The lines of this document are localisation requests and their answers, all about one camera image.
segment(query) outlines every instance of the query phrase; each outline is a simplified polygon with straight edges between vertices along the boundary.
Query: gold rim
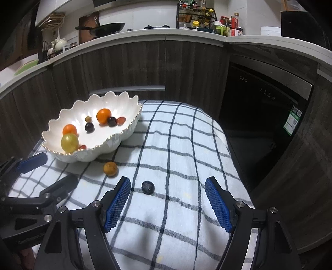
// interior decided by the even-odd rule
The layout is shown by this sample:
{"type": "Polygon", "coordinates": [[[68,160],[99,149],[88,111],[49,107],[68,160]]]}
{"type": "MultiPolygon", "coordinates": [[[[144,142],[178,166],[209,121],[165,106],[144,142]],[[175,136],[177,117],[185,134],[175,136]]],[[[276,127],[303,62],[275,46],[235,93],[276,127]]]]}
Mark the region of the gold rim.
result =
{"type": "MultiPolygon", "coordinates": [[[[89,99],[88,99],[87,101],[77,100],[77,101],[74,102],[73,106],[72,106],[70,109],[61,109],[60,112],[59,112],[59,117],[58,117],[58,119],[52,119],[52,120],[55,120],[55,121],[59,120],[61,111],[63,111],[63,110],[70,111],[70,110],[75,106],[76,102],[81,101],[81,102],[83,102],[83,103],[86,103],[86,102],[88,102],[88,101],[90,100],[90,98],[91,98],[92,96],[97,96],[97,97],[100,98],[100,96],[98,96],[98,95],[96,95],[96,94],[93,94],[93,95],[91,95],[91,96],[89,97],[89,99]]],[[[53,151],[53,150],[51,150],[51,149],[48,149],[48,148],[44,145],[44,143],[46,143],[47,141],[46,141],[45,138],[44,138],[43,132],[41,133],[41,136],[42,136],[42,139],[44,140],[44,142],[43,142],[41,145],[42,145],[47,151],[49,151],[49,152],[51,152],[51,153],[53,153],[53,154],[61,155],[61,156],[73,156],[73,155],[75,155],[77,152],[82,152],[82,151],[87,151],[87,150],[94,150],[94,149],[96,149],[96,148],[99,148],[99,147],[101,147],[105,142],[107,142],[109,139],[111,139],[113,136],[115,136],[115,135],[119,135],[119,136],[120,136],[120,135],[122,135],[126,130],[128,130],[128,128],[130,128],[130,126],[132,125],[132,123],[135,121],[135,119],[137,118],[137,116],[138,116],[138,115],[141,113],[141,111],[142,111],[143,104],[142,104],[142,103],[139,103],[138,100],[139,100],[139,99],[137,99],[137,105],[140,105],[139,111],[138,111],[138,113],[136,114],[136,116],[133,118],[133,120],[130,122],[129,126],[128,126],[126,129],[124,129],[123,131],[121,131],[121,133],[115,133],[115,134],[112,134],[112,135],[109,136],[109,137],[108,137],[108,138],[107,138],[102,144],[97,145],[97,146],[95,146],[94,148],[78,149],[78,150],[76,150],[75,152],[73,152],[73,153],[71,153],[71,154],[70,154],[70,153],[63,154],[63,153],[60,153],[60,152],[56,152],[56,151],[53,151]]]]}

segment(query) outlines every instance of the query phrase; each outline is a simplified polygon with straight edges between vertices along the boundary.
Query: kitchen counter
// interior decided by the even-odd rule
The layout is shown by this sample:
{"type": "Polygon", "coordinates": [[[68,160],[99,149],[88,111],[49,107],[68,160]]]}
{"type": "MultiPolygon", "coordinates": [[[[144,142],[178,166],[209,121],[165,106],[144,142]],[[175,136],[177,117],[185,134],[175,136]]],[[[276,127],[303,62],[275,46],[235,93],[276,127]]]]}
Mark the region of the kitchen counter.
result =
{"type": "Polygon", "coordinates": [[[80,44],[64,53],[51,58],[33,68],[22,72],[15,76],[12,80],[0,87],[0,99],[10,91],[11,88],[17,84],[28,80],[47,69],[49,65],[58,65],[70,58],[98,50],[101,48],[139,42],[139,41],[155,41],[155,40],[176,40],[176,41],[190,41],[204,44],[211,44],[222,47],[224,44],[255,44],[264,45],[266,47],[280,48],[285,51],[294,52],[296,54],[305,56],[329,68],[332,67],[332,51],[323,47],[309,43],[306,41],[275,36],[238,36],[238,37],[224,37],[216,34],[189,31],[182,29],[146,29],[118,33],[114,35],[105,36],[89,42],[80,44]]]}

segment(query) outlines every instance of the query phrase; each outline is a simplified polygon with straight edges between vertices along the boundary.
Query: checkered tablecloth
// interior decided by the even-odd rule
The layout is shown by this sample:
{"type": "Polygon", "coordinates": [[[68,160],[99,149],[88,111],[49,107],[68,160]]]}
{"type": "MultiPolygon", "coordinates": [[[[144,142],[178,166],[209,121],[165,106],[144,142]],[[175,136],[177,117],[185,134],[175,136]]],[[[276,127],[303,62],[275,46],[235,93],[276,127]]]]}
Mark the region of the checkered tablecloth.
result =
{"type": "MultiPolygon", "coordinates": [[[[107,239],[122,270],[215,269],[228,233],[219,227],[205,194],[205,180],[215,176],[236,200],[252,206],[229,155],[220,126],[200,108],[168,101],[144,101],[134,134],[113,153],[93,162],[48,162],[15,182],[10,197],[37,197],[69,173],[80,182],[58,206],[85,207],[112,190],[121,176],[132,191],[116,228],[107,239]],[[103,165],[114,161],[117,176],[109,178],[103,165]],[[143,181],[155,185],[152,195],[141,191],[143,181]]],[[[33,154],[44,151],[35,147],[33,154]]],[[[257,230],[253,229],[243,269],[250,269],[257,230]]],[[[79,229],[84,263],[93,269],[84,229],[79,229]]]]}

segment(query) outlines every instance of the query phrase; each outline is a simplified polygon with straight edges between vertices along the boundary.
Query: dishwasher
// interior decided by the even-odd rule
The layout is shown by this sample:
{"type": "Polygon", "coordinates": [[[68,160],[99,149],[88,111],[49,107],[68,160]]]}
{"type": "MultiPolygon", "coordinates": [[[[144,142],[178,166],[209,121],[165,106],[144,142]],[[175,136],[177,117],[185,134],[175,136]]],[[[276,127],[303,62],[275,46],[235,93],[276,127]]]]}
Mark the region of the dishwasher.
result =
{"type": "Polygon", "coordinates": [[[232,56],[219,124],[246,189],[252,191],[291,142],[313,85],[276,66],[232,56]]]}

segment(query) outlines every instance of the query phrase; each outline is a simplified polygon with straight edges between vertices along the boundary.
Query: frying pan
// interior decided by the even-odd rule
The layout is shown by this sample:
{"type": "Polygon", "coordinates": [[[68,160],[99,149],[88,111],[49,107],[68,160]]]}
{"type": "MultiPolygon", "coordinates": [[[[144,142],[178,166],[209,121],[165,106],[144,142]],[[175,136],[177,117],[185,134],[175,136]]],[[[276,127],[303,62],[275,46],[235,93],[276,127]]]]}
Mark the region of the frying pan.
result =
{"type": "Polygon", "coordinates": [[[125,26],[125,23],[109,23],[100,25],[100,22],[97,20],[97,17],[94,18],[97,24],[97,27],[87,27],[87,26],[77,26],[76,30],[89,30],[90,35],[96,38],[114,34],[115,32],[121,31],[125,26]]]}

